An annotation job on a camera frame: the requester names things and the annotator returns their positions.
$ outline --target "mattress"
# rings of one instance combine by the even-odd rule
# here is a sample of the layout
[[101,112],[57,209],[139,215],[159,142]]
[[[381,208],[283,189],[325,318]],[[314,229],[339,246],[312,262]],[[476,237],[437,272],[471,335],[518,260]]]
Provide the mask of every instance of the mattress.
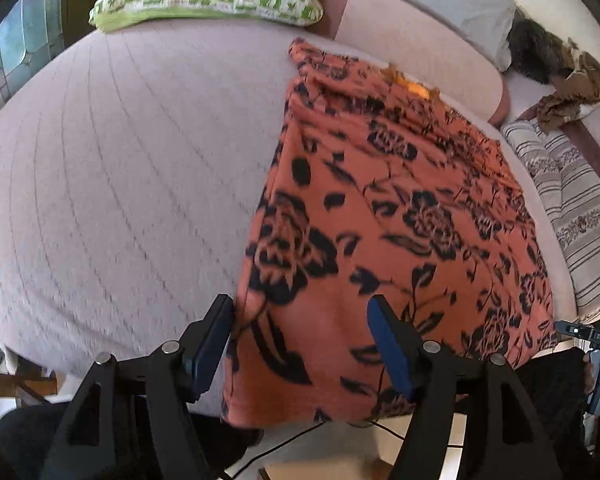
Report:
[[[298,30],[163,20],[63,52],[0,111],[0,339],[58,371],[147,354],[235,291]],[[375,61],[305,34],[319,48]],[[490,137],[497,130],[449,100]],[[557,317],[573,289],[533,182]],[[221,370],[196,409],[221,408]]]

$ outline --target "orange floral cloth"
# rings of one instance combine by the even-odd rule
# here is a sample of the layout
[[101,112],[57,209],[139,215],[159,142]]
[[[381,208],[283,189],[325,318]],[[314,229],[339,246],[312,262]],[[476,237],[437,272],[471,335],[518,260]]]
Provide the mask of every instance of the orange floral cloth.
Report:
[[228,346],[236,426],[411,406],[366,325],[384,294],[425,339],[514,366],[555,343],[534,222],[499,143],[380,69],[295,40],[280,142]]

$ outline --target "striped pillow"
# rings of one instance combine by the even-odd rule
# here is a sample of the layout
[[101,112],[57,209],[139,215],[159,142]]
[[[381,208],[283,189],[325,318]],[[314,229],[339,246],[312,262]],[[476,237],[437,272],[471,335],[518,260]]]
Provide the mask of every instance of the striped pillow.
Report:
[[573,281],[581,320],[600,312],[600,178],[562,131],[515,121],[502,134],[532,177]]

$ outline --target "stained glass window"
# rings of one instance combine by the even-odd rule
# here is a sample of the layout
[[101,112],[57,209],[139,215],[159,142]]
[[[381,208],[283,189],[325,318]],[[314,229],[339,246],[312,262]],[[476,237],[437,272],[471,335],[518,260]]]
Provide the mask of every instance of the stained glass window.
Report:
[[19,0],[0,24],[0,108],[63,50],[61,0]]

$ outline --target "wooden furniture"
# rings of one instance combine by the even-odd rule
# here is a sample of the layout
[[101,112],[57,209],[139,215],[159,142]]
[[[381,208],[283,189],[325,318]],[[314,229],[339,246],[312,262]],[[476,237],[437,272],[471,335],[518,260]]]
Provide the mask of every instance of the wooden furniture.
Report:
[[0,374],[0,397],[33,399],[58,393],[56,377],[33,378]]

